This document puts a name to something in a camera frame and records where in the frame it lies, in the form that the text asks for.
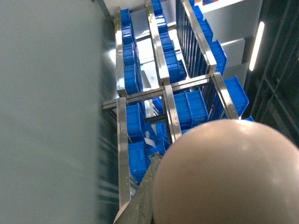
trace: metal post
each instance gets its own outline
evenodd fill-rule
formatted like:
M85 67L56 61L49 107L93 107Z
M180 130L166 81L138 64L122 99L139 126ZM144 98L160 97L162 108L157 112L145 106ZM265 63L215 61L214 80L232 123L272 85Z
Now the metal post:
M117 148L118 148L118 183L120 208L131 200L130 168L128 154L128 132L126 116L126 98L116 99L117 113Z
M163 89L163 104L166 114L166 125L169 130L169 143L174 143L182 135L181 126L179 125L178 112L173 97L172 88L167 85Z
M149 30L150 30L151 40L152 40L152 45L154 50L154 58L156 62L158 81L160 85L169 85L170 84L169 72L167 69L162 43L161 43L158 26L154 14L154 9L151 4L151 1L147 1L145 7L148 16Z
M126 97L125 75L123 70L123 50L121 32L121 8L117 7L114 13L115 49L116 49L116 89L120 97Z
M239 119L239 115L235 109L235 105L230 97L228 89L223 81L223 78L219 72L211 74L211 79L215 85L215 89L218 93L219 99L223 105L224 112L228 119Z

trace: fluorescent light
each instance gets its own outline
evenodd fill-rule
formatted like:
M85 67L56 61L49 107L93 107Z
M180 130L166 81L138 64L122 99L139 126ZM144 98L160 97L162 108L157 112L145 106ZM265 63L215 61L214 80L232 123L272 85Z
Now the fluorescent light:
M262 40L262 36L263 36L264 27L265 27L265 24L263 22L260 22L260 25L258 26L258 30L257 30L256 42L254 43L253 52L252 52L252 56L251 56L251 61L250 61L250 64L249 64L250 71L253 71L254 66L256 64L256 58L257 58L258 50L259 50L260 45L261 45L261 40Z

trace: blue storage crate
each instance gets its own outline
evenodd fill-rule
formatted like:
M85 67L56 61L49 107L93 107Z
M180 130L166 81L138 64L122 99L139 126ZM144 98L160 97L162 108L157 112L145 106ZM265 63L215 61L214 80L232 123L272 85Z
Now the blue storage crate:
M136 39L131 24L121 27L123 45L133 43L136 46Z
M153 99L153 104L155 105L156 109L159 111L159 114L163 114L162 100L159 97Z
M208 112L201 90L186 92L191 113L191 127L207 122Z
M163 14L156 16L156 23L160 35L162 33L168 33L167 22Z
M185 80L187 77L187 72L185 70L184 64L182 60L178 61L179 64L179 80Z
M241 83L239 82L237 76L225 79L224 83L228 89L230 97L232 98L232 101L235 105L238 115L242 116L249 104L249 100ZM219 101L218 95L215 96L214 105L217 103L217 101ZM222 111L223 111L223 107L222 104L220 104L216 112L215 119L220 118Z
M121 10L121 24L123 26L126 26L130 23L132 23L131 16L130 16L130 10L129 9Z
M211 42L209 45L217 62L216 71L223 75L228 58L219 41Z
M164 155L169 148L169 143L165 138L160 138L159 140L160 141L159 141L157 148L158 148L159 153L161 155Z
M198 22L203 21L203 19L204 19L204 15L202 14L202 12L201 12L199 6L193 6L192 8L193 8L193 11L194 11L194 14L195 14L195 16L196 16L197 21L198 21Z
M146 153L144 141L129 144L128 154L131 175L140 184L150 166L150 159Z
M140 66L138 55L134 44L123 45L123 62L125 66L137 64Z
M169 34L164 33L160 35L163 52L174 50L173 42L171 41Z
M178 112L178 120L181 126L181 130L186 130L191 128L192 118L187 101L187 96L185 92L175 94L174 101L176 103L176 108Z
M167 131L165 122L160 122L156 124L156 131L158 138L166 138L167 139Z
M252 122L254 122L254 119L253 119L252 116L249 116L248 118L246 118L246 119L244 119L244 120L248 120L248 121L252 121Z
M138 80L136 76L136 66L135 64L124 67L125 75L125 88L128 95L140 92L138 87Z
M163 14L162 5L161 5L160 0L152 0L151 4L153 6L155 15Z
M204 35L206 37L206 41L208 43L212 42L214 34L213 34L213 31L212 31L211 26L208 23L208 21L207 20L203 20L203 21L199 22L199 24L200 24L200 27L202 29L202 32L204 33Z
M167 64L170 83L176 83L179 81L179 64L174 50L164 53L165 61Z
M144 119L139 104L127 106L127 130L133 142L144 140Z
M137 104L139 104L141 114L142 114L143 117L145 118L145 117L146 117L146 111L145 111L145 104L144 104L144 102L139 102L139 103L137 103Z
M144 128L145 128L145 136L149 139L152 139L155 142L155 144L158 144L159 138L157 137L151 124L149 122L145 123Z

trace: gray panel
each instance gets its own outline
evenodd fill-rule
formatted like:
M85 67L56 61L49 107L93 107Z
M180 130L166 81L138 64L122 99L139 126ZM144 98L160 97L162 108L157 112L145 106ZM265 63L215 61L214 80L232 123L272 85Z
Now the gray panel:
M240 83L244 87L248 67L249 67L249 63L243 63L243 64L226 68L223 74L223 78L227 79L233 76L237 76Z
M232 43L222 46L226 56L228 57L228 62L226 68L242 64L242 58L245 47L245 39L239 39Z
M244 0L204 13L214 32L214 40L225 43L255 35L262 2Z
M0 2L0 223L110 224L114 37L97 3Z

